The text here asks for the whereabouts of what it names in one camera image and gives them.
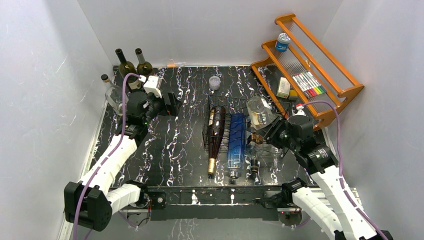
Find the dark green white-label wine bottle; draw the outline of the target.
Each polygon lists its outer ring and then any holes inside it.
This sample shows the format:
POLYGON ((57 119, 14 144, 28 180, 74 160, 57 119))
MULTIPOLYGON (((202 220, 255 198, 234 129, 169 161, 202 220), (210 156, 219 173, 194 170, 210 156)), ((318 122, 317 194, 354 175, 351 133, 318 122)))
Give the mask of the dark green white-label wine bottle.
POLYGON ((139 75, 135 69, 135 66, 132 62, 127 61, 124 56, 124 53, 121 48, 117 48, 115 50, 115 54, 117 55, 120 64, 118 66, 118 71, 123 78, 125 78, 128 74, 135 74, 136 76, 130 75, 127 78, 126 86, 129 88, 130 92, 139 92, 141 90, 141 82, 139 81, 139 75))

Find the green silver-foil wine bottle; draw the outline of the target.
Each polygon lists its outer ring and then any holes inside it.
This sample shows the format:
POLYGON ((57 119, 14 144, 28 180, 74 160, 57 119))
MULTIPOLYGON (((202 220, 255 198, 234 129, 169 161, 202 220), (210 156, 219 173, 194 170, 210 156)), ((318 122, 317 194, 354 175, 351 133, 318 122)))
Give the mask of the green silver-foil wine bottle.
POLYGON ((143 51, 140 48, 136 48, 135 54, 138 59, 137 73, 145 77, 153 75, 153 66, 150 62, 146 61, 143 51))

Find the clear bottle white gold label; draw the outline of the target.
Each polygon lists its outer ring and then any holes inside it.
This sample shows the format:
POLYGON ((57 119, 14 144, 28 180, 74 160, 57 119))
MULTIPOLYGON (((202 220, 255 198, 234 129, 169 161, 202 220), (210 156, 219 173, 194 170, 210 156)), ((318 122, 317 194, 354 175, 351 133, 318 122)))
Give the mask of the clear bottle white gold label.
POLYGON ((123 115, 123 106, 127 106, 128 95, 125 93, 125 102, 123 102, 123 89, 116 85, 107 74, 102 74, 100 79, 106 84, 105 99, 119 116, 123 115))

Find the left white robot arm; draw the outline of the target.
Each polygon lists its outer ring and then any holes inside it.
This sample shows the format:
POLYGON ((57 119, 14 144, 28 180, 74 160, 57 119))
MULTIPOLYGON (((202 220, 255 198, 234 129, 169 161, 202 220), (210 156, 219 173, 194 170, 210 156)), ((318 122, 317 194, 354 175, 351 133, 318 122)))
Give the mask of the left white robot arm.
POLYGON ((158 116, 177 117, 182 103, 169 91, 163 96, 142 91, 128 97, 118 128, 100 160, 77 182, 64 188, 65 220, 97 232, 103 231, 111 216, 134 205, 146 207, 152 200, 146 184, 128 180, 111 190, 117 174, 134 154, 158 116))

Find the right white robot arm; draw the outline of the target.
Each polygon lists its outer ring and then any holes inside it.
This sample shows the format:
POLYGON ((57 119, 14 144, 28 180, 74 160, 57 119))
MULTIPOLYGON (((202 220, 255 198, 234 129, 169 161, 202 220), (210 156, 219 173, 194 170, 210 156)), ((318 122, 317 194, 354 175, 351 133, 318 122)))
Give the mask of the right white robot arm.
POLYGON ((257 133, 267 144, 292 151, 329 205, 318 199, 300 178, 283 183, 281 192, 275 196, 277 200, 288 207, 301 208, 331 240, 393 239, 389 231, 377 227, 363 211, 340 172, 341 162, 326 144, 317 142, 313 123, 307 116, 277 117, 257 133))

